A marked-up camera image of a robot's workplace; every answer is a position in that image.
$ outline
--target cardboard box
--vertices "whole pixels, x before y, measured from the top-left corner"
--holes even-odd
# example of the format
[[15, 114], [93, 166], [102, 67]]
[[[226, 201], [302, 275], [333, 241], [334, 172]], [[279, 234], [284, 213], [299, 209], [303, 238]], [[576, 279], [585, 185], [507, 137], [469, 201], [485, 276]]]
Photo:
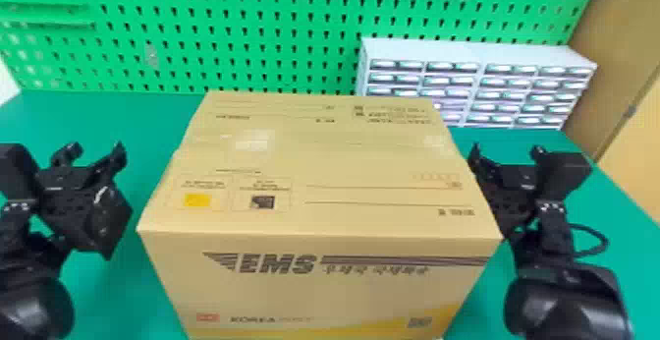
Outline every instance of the cardboard box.
[[442, 335], [501, 235], [430, 101], [208, 94], [137, 227], [192, 339]]

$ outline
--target green table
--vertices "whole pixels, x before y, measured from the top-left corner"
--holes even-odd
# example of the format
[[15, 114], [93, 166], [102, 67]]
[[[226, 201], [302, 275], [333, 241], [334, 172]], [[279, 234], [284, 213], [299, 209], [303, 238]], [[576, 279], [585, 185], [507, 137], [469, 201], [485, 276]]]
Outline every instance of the green table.
[[[117, 177], [135, 209], [124, 240], [112, 261], [73, 254], [62, 272], [77, 312], [70, 339], [186, 339], [135, 226], [200, 101], [197, 95], [24, 92], [0, 107], [0, 142], [25, 144], [42, 165], [53, 150], [71, 141], [86, 149], [82, 164], [104, 155], [117, 140], [128, 150], [129, 167]], [[530, 162], [527, 154], [533, 144], [549, 150], [578, 149], [554, 131], [454, 129], [452, 135], [463, 155], [473, 142], [481, 142], [487, 156], [502, 162]], [[599, 170], [569, 197], [568, 208], [573, 222], [590, 225], [611, 239], [606, 253], [586, 261], [611, 267], [619, 276], [636, 339], [658, 338], [660, 229]], [[596, 243], [582, 234], [576, 239], [579, 248]], [[446, 339], [515, 338], [502, 319], [504, 294], [513, 278], [511, 252], [503, 245]]]

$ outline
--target barcode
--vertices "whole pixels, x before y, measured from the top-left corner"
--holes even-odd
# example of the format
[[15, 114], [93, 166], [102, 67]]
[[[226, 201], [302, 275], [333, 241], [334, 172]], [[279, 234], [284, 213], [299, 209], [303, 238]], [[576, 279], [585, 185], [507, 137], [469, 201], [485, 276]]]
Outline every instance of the barcode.
[[431, 324], [433, 317], [412, 317], [408, 321], [408, 328], [421, 328], [428, 327]]

